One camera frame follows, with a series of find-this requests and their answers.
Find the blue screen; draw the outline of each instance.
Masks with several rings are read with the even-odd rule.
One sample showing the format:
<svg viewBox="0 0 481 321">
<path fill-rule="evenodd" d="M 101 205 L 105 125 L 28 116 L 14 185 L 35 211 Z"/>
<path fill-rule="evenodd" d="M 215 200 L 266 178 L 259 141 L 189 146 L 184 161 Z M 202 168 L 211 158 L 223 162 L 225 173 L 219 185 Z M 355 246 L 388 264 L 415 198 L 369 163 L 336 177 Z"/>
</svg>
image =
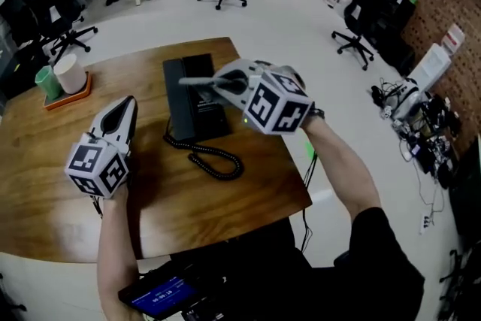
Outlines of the blue screen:
<svg viewBox="0 0 481 321">
<path fill-rule="evenodd" d="M 186 300 L 197 291 L 182 278 L 172 277 L 168 282 L 150 290 L 132 304 L 147 314 L 160 314 Z"/>
</svg>

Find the person's left arm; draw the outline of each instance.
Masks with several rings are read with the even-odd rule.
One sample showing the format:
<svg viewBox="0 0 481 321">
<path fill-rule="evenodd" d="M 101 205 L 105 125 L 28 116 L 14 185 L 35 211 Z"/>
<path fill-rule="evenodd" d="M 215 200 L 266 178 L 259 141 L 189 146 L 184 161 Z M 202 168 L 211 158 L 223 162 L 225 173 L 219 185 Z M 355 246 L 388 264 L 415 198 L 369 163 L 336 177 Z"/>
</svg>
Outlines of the person's left arm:
<svg viewBox="0 0 481 321">
<path fill-rule="evenodd" d="M 129 233 L 127 198 L 124 183 L 111 199 L 104 200 L 104 218 L 97 258 L 97 285 L 105 317 L 109 321 L 142 321 L 136 310 L 119 300 L 119 291 L 135 282 L 138 265 Z"/>
</svg>

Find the tile floor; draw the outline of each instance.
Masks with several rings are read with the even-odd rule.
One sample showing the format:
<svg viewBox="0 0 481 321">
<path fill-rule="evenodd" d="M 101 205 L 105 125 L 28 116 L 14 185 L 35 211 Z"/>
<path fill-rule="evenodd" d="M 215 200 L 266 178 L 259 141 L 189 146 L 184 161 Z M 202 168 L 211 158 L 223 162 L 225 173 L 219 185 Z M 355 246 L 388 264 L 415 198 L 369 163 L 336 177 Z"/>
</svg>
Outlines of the tile floor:
<svg viewBox="0 0 481 321">
<path fill-rule="evenodd" d="M 380 77 L 393 81 L 399 76 L 378 55 L 364 72 L 353 53 L 336 53 L 338 44 L 331 32 L 342 32 L 346 27 L 324 0 L 247 1 L 247 8 L 231 0 L 216 11 L 215 0 L 144 1 L 139 7 L 134 0 L 120 0 L 109 8 L 104 6 L 105 0 L 95 0 L 86 10 L 83 23 L 95 24 L 99 30 L 97 35 L 85 38 L 92 51 L 74 48 L 72 52 L 83 65 L 89 65 L 151 47 L 229 36 L 244 58 L 296 68 L 310 96 L 325 110 L 329 124 L 368 165 L 401 246 L 426 278 L 418 319 L 434 319 L 443 288 L 438 279 L 449 271 L 449 250 L 457 246 L 458 239 L 446 193 L 446 208 L 436 214 L 436 226 L 419 234 L 426 207 L 419 198 L 416 172 L 401 158 L 389 121 L 380 119 L 368 94 Z M 286 137 L 285 142 L 304 175 L 310 161 L 304 134 Z M 422 194 L 432 200 L 434 182 L 428 176 L 420 177 Z M 306 256 L 313 266 L 328 266 L 348 248 L 349 217 L 332 194 L 320 165 L 309 191 L 314 205 L 307 210 L 307 220 L 314 234 Z M 442 203 L 439 192 L 437 197 L 438 206 Z M 304 234 L 300 214 L 292 216 L 291 222 L 300 243 Z M 147 271 L 163 261 L 165 258 L 150 259 L 139 261 L 139 265 Z M 95 265 L 41 262 L 0 253 L 0 271 L 7 292 L 29 309 L 23 315 L 26 320 L 104 319 Z"/>
</svg>

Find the person's right arm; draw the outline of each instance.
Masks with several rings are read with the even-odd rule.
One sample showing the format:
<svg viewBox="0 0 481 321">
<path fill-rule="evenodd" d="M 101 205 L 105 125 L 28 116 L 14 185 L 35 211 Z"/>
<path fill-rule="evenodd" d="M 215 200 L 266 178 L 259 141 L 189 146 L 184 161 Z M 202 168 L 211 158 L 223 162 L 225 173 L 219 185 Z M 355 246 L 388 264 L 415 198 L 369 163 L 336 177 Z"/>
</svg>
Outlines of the person's right arm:
<svg viewBox="0 0 481 321">
<path fill-rule="evenodd" d="M 371 174 L 354 150 L 319 117 L 306 118 L 302 128 L 352 221 L 363 210 L 380 207 L 379 194 Z"/>
</svg>

